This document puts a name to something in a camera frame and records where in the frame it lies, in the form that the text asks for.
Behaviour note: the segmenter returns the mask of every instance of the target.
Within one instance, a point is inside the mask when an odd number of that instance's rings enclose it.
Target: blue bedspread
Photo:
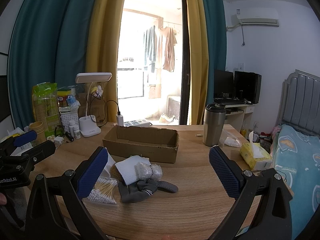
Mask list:
[[[303,230],[320,203],[320,140],[283,125],[274,167],[294,192],[290,201],[292,239]]]

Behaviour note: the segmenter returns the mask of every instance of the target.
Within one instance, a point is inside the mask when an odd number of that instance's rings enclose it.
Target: human hand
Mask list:
[[[163,236],[161,240],[173,240],[171,236]]]
[[[7,204],[7,198],[5,197],[5,195],[0,193],[0,206],[4,206],[6,204]]]

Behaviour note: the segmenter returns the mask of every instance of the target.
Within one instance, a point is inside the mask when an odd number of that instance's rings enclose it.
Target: desk drawer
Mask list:
[[[254,111],[254,106],[247,106],[247,108],[245,109],[244,113],[248,114],[248,113],[253,113]]]

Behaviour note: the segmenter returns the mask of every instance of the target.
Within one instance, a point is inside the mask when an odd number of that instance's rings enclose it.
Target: metal screw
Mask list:
[[[281,179],[282,179],[281,175],[278,174],[278,173],[275,174],[275,178],[276,178],[277,180],[281,180]]]
[[[64,175],[71,176],[73,174],[73,170],[67,170]]]
[[[247,177],[251,177],[251,176],[252,176],[252,172],[249,171],[249,170],[245,170],[245,171],[243,172],[243,174],[246,175]]]
[[[36,176],[36,179],[37,179],[37,180],[43,179],[43,175],[42,175],[42,174],[39,174],[38,176]]]

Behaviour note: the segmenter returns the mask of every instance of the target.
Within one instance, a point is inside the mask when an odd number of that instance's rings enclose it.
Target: wood grain tabletop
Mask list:
[[[61,176],[68,169],[75,170],[77,166],[89,158],[98,146],[102,146],[102,138],[113,127],[107,123],[99,135],[76,140],[61,145],[54,155],[35,166],[30,179],[34,181],[39,173],[46,177]],[[220,183],[216,173],[209,163],[209,147],[202,143],[202,125],[190,126],[157,126],[159,128],[175,129],[179,132],[179,148],[176,163],[157,163],[163,170],[162,180],[179,187],[177,193],[171,194],[157,191],[147,200],[140,203],[123,204],[120,194],[115,188],[116,210],[96,207],[86,204],[88,211],[109,236],[120,239],[143,240],[161,239],[170,235],[173,239],[207,239],[221,223],[234,203],[229,198]],[[224,129],[239,138],[246,140],[230,125]],[[225,154],[244,170],[249,168],[239,154],[239,148],[222,147]],[[115,161],[122,157],[113,156]],[[63,215],[69,217],[62,197],[58,202]],[[256,197],[252,208],[244,222],[249,225],[256,207]]]

